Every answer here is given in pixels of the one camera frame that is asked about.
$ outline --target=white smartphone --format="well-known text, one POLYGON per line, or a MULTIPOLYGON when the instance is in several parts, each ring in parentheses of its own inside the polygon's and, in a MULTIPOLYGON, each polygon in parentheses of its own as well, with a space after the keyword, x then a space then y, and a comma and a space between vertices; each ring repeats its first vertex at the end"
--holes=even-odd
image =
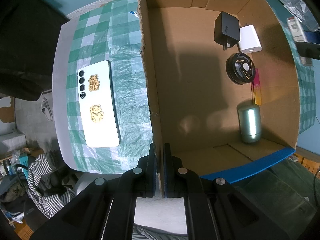
POLYGON ((86 144, 91 148, 120 144, 111 77, 111 64, 107 60, 78 70, 82 127, 86 144))

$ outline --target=lucky cat sticker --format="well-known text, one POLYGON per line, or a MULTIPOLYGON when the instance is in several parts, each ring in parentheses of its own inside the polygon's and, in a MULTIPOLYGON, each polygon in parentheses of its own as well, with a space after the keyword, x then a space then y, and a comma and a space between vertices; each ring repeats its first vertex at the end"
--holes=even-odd
POLYGON ((97 74, 90 76, 90 78, 89 78, 89 91, 90 92, 99 90, 100 81, 99 81, 98 77, 99 76, 97 74))
POLYGON ((93 122, 100 122, 104 117, 104 114, 100 105, 92 105, 90 107, 90 113, 91 113, 91 121, 93 122))

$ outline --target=white charger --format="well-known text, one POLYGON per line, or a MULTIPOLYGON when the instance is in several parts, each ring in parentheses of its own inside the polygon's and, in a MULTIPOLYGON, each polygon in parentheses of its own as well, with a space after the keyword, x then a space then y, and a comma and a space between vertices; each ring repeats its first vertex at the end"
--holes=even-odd
POLYGON ((262 50, 257 32, 253 25, 240 28, 239 49, 243 53, 252 53, 262 50))

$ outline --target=metal screw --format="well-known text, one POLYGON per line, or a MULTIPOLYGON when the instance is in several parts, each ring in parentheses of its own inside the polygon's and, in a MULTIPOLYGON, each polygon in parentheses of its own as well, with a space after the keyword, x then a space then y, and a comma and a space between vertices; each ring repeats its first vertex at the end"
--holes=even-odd
POLYGON ((132 171, 133 171, 133 173, 135 173, 135 174, 140 174, 140 173, 142 172, 142 169, 139 168, 139 167, 137 167, 137 168, 134 168, 132 171))
POLYGON ((104 178, 97 178, 97 179, 95 179, 95 184, 96 185, 102 185, 103 183, 104 183, 104 178))
POLYGON ((219 185, 225 184, 226 180, 224 178, 216 178, 216 183, 219 185))
POLYGON ((186 168, 179 168, 179 169, 178 169, 178 172, 179 172, 180 174, 186 174, 186 173, 188 172, 188 170, 187 170, 186 168))

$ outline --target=gray striped fabric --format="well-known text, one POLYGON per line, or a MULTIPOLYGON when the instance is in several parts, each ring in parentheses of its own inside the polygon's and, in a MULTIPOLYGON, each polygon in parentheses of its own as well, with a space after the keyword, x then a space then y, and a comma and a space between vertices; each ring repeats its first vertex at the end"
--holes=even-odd
POLYGON ((42 175, 48 175, 52 173, 56 168, 52 165, 50 160, 50 154, 40 154, 35 162, 29 166, 28 174, 28 196, 36 204, 38 209, 47 217, 50 218, 56 214, 61 208, 63 208, 68 202, 75 197, 75 193, 68 187, 67 191, 59 196, 58 194, 45 197, 37 189, 42 175))
POLYGON ((132 240, 188 240, 188 236, 156 233, 138 225, 133 226, 132 240))

